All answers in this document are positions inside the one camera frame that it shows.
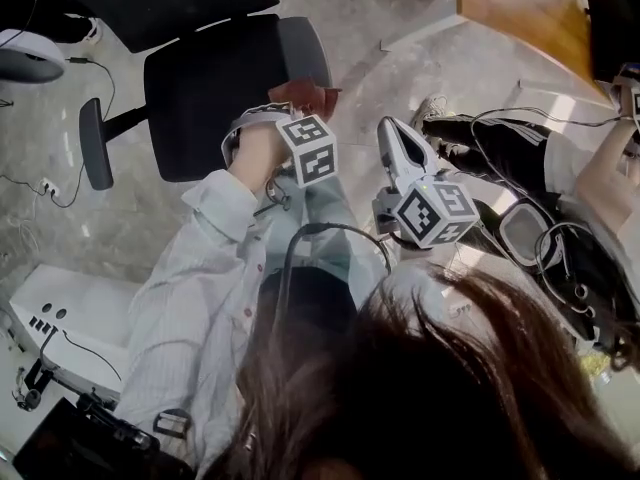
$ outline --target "red object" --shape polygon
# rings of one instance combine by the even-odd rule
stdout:
[[[342,89],[318,87],[312,78],[292,80],[269,91],[272,103],[291,102],[296,110],[305,116],[316,114],[327,122],[333,116]]]

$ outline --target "floor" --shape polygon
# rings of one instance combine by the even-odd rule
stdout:
[[[361,224],[384,183],[375,129],[385,115],[409,120],[434,92],[455,112],[475,114],[514,101],[519,78],[567,81],[568,76],[527,47],[476,24],[464,24],[404,51],[381,52],[379,42],[432,0],[282,0],[281,16],[307,16],[327,52],[335,85],[343,89],[331,127],[340,142],[341,179]],[[109,67],[117,94],[112,114],[144,104],[145,54],[130,54],[109,31],[97,46],[75,45],[66,55],[90,55]],[[0,173],[37,185],[43,177],[73,196],[82,163],[80,107],[111,94],[105,73],[70,65],[41,86],[0,83]],[[24,187],[0,180],[0,287],[11,294],[37,262],[142,282],[187,216],[181,194],[189,184],[164,182],[142,123],[109,145],[115,185],[95,192],[83,175],[66,210]],[[29,220],[31,236],[18,224]]]

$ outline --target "power outlet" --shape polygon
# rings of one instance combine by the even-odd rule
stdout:
[[[45,194],[51,194],[55,196],[56,199],[60,199],[61,194],[60,194],[60,189],[58,188],[58,185],[56,185],[49,178],[42,178],[42,181],[40,182],[40,187],[44,189]]]

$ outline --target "black office chair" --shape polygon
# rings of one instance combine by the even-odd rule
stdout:
[[[113,186],[107,142],[145,119],[162,178],[194,181],[225,167],[220,145],[231,121],[268,103],[269,89],[309,76],[318,86],[332,85],[309,20],[249,16],[278,0],[75,1],[109,25],[132,53],[179,38],[145,60],[145,107],[108,121],[98,99],[82,107],[80,142],[95,190]]]

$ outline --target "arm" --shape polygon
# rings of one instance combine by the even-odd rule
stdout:
[[[617,122],[576,181],[576,195],[614,235],[618,234],[635,208],[636,185],[633,178],[625,177],[617,170],[635,130],[633,121]],[[635,174],[635,167],[629,174]]]
[[[245,130],[229,172],[212,173],[184,195],[193,215],[132,302],[130,368],[117,412],[133,424],[153,421],[166,409],[189,409],[201,349],[242,279],[237,251],[253,222],[252,192],[261,191],[286,158],[274,131]]]

